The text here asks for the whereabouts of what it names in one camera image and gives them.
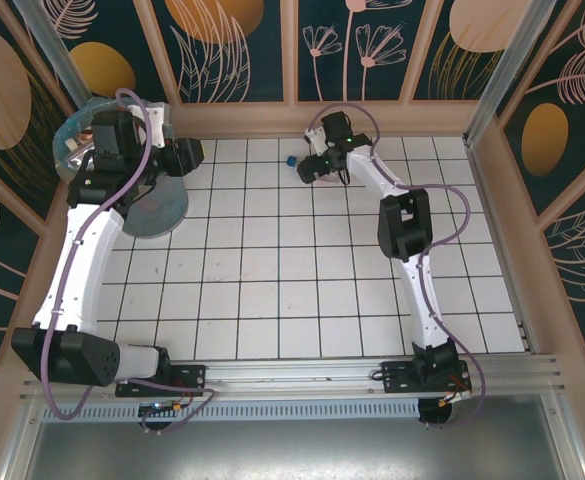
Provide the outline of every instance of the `mounting plate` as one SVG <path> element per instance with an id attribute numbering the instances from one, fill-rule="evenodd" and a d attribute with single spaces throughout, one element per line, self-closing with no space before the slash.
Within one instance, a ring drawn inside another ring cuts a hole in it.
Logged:
<path id="1" fill-rule="evenodd" d="M 169 375 L 171 381 L 169 385 L 171 387 L 185 386 L 185 388 L 203 388 L 205 387 L 205 370 L 205 365 L 171 365 Z M 114 394 L 119 398 L 180 398 L 182 396 L 178 392 L 170 392 L 129 382 L 117 383 Z M 203 393 L 192 394 L 193 397 L 200 397 L 202 395 Z"/>
<path id="2" fill-rule="evenodd" d="M 411 361 L 383 362 L 376 380 L 383 381 L 385 393 L 441 393 L 454 391 L 458 386 L 448 376 L 440 380 L 433 380 L 429 385 L 422 385 Z M 468 364 L 463 360 L 456 362 L 452 374 L 468 390 L 472 389 L 472 382 L 468 372 Z"/>

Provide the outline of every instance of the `purple cable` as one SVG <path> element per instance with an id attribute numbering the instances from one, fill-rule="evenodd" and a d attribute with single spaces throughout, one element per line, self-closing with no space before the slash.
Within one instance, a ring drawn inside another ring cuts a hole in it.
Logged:
<path id="1" fill-rule="evenodd" d="M 319 117 L 321 115 L 323 115 L 326 111 L 331 110 L 333 108 L 337 108 L 337 107 L 354 108 L 355 110 L 360 111 L 361 113 L 363 113 L 365 116 L 367 116 L 370 119 L 370 121 L 372 122 L 372 125 L 374 125 L 374 130 L 376 133 L 376 138 L 374 139 L 374 142 L 372 142 L 372 148 L 370 149 L 370 158 L 372 159 L 372 164 L 375 166 L 375 168 L 378 170 L 378 172 L 383 176 L 383 178 L 385 178 L 388 182 L 390 182 L 392 185 L 394 185 L 397 188 L 400 188 L 403 190 L 408 190 L 408 191 L 427 189 L 427 188 L 438 188 L 441 190 L 447 190 L 449 192 L 456 194 L 463 202 L 463 205 L 465 207 L 465 218 L 463 219 L 463 223 L 461 224 L 461 226 L 458 228 L 458 230 L 456 232 L 454 232 L 449 237 L 428 245 L 425 248 L 425 250 L 423 250 L 423 252 L 421 252 L 421 255 L 419 256 L 419 263 L 417 264 L 417 268 L 419 269 L 419 284 L 421 286 L 421 290 L 423 291 L 423 298 L 425 299 L 425 304 L 428 307 L 430 315 L 432 316 L 434 321 L 437 323 L 437 325 L 441 328 L 441 330 L 443 330 L 446 333 L 446 335 L 448 337 L 450 337 L 452 339 L 452 341 L 454 343 L 456 343 L 461 348 L 461 350 L 463 350 L 463 352 L 468 356 L 468 358 L 472 361 L 472 363 L 476 367 L 477 373 L 479 374 L 479 378 L 481 379 L 481 395 L 479 397 L 479 403 L 476 406 L 476 408 L 474 409 L 474 411 L 471 414 L 469 414 L 467 417 L 463 418 L 462 420 L 452 422 L 452 423 L 444 423 L 444 424 L 440 425 L 440 428 L 449 428 L 449 427 L 455 427 L 455 426 L 466 424 L 477 413 L 479 413 L 481 408 L 483 408 L 483 403 L 485 402 L 485 373 L 483 372 L 483 369 L 481 368 L 479 361 L 476 359 L 476 357 L 472 353 L 470 353 L 470 350 L 468 350 L 468 348 L 465 345 L 463 345 L 463 343 L 452 332 L 450 332 L 450 330 L 437 317 L 436 312 L 434 311 L 434 307 L 432 306 L 432 302 L 430 301 L 430 299 L 428 298 L 428 295 L 427 295 L 427 289 L 425 286 L 425 276 L 423 275 L 423 259 L 430 252 L 430 250 L 432 250 L 433 248 L 438 247 L 440 245 L 444 245 L 444 244 L 451 242 L 452 240 L 459 238 L 461 236 L 461 233 L 463 233 L 463 231 L 468 226 L 468 223 L 470 222 L 470 211 L 471 211 L 470 202 L 467 199 L 467 197 L 463 194 L 463 192 L 461 192 L 458 188 L 452 187 L 450 185 L 443 185 L 443 184 L 401 185 L 401 184 L 395 182 L 394 178 L 392 178 L 392 176 L 388 175 L 388 173 L 383 168 L 380 167 L 378 161 L 374 157 L 374 149 L 376 148 L 376 145 L 379 143 L 379 140 L 381 139 L 381 129 L 379 128 L 379 124 L 370 112 L 368 112 L 362 106 L 357 105 L 356 103 L 338 102 L 338 103 L 333 103 L 333 104 L 330 104 L 330 105 L 322 108 L 314 116 L 314 118 L 312 119 L 312 122 L 310 122 L 309 128 L 311 129 L 314 126 L 314 124 L 316 123 L 316 121 L 319 119 Z"/>
<path id="2" fill-rule="evenodd" d="M 70 269 L 72 268 L 72 263 L 74 262 L 74 257 L 76 256 L 76 252 L 81 245 L 83 240 L 83 236 L 85 232 L 90 227 L 92 222 L 99 216 L 102 212 L 110 208 L 114 203 L 119 200 L 130 188 L 132 188 L 141 174 L 145 169 L 145 166 L 150 159 L 150 151 L 152 150 L 152 129 L 150 128 L 150 115 L 143 104 L 143 101 L 134 93 L 132 90 L 128 88 L 119 88 L 116 91 L 116 100 L 119 102 L 119 105 L 125 107 L 125 103 L 123 102 L 123 95 L 128 95 L 129 97 L 134 100 L 134 102 L 139 106 L 141 109 L 141 113 L 143 114 L 143 121 L 145 122 L 145 149 L 143 150 L 143 156 L 141 157 L 141 162 L 139 163 L 138 168 L 130 177 L 130 180 L 121 187 L 121 189 L 116 192 L 112 197 L 110 197 L 103 205 L 97 208 L 92 215 L 90 215 L 85 223 L 81 225 L 79 231 L 74 237 L 72 241 L 72 246 L 70 247 L 70 252 L 68 253 L 68 258 L 65 261 L 65 265 L 63 266 L 63 271 L 61 272 L 61 278 L 59 279 L 59 288 L 56 292 L 56 297 L 54 298 L 54 308 L 52 309 L 52 318 L 50 320 L 50 324 L 48 325 L 48 331 L 45 333 L 45 339 L 43 341 L 43 350 L 41 352 L 41 384 L 43 385 L 43 394 L 45 395 L 45 399 L 48 402 L 48 406 L 52 413 L 61 420 L 72 420 L 76 417 L 83 408 L 83 405 L 87 401 L 88 397 L 90 396 L 90 392 L 92 391 L 92 387 L 88 387 L 83 393 L 81 400 L 79 400 L 79 404 L 76 406 L 74 411 L 69 414 L 63 413 L 56 402 L 54 401 L 54 397 L 52 396 L 52 389 L 50 387 L 50 379 L 48 377 L 48 361 L 50 356 L 50 345 L 52 344 L 52 336 L 54 335 L 54 329 L 56 327 L 57 322 L 59 321 L 59 312 L 61 311 L 61 304 L 63 303 L 63 292 L 65 291 L 65 286 L 68 282 L 68 277 L 70 275 Z"/>
<path id="3" fill-rule="evenodd" d="M 216 396 L 216 390 L 213 390 L 211 388 L 169 387 L 169 386 L 166 386 L 166 385 L 160 385 L 158 383 L 148 382 L 147 380 L 141 380 L 140 378 L 130 378 L 130 379 L 128 379 L 128 382 L 135 383 L 137 385 L 143 385 L 143 386 L 146 386 L 146 387 L 160 388 L 161 390 L 166 390 L 166 391 L 169 391 L 169 392 L 179 392 L 179 393 L 202 393 L 202 392 L 205 392 L 205 393 L 209 393 L 210 394 L 210 396 L 208 398 L 206 398 L 198 407 L 196 407 L 195 409 L 193 409 L 184 418 L 182 418 L 178 422 L 171 423 L 170 425 L 168 425 L 167 427 L 165 427 L 165 428 L 163 428 L 161 430 L 151 430 L 147 426 L 146 420 L 154 412 L 152 412 L 152 410 L 146 412 L 145 415 L 143 415 L 143 417 L 141 417 L 141 426 L 143 427 L 143 430 L 145 430 L 145 433 L 152 434 L 152 435 L 156 435 L 156 436 L 160 436 L 160 435 L 164 435 L 166 433 L 170 433 L 172 430 L 176 430 L 177 428 L 185 425 L 186 423 L 188 423 L 190 421 L 190 419 L 192 417 L 194 417 L 203 408 L 205 408 L 205 406 L 208 403 L 210 403 L 212 401 L 212 399 Z"/>

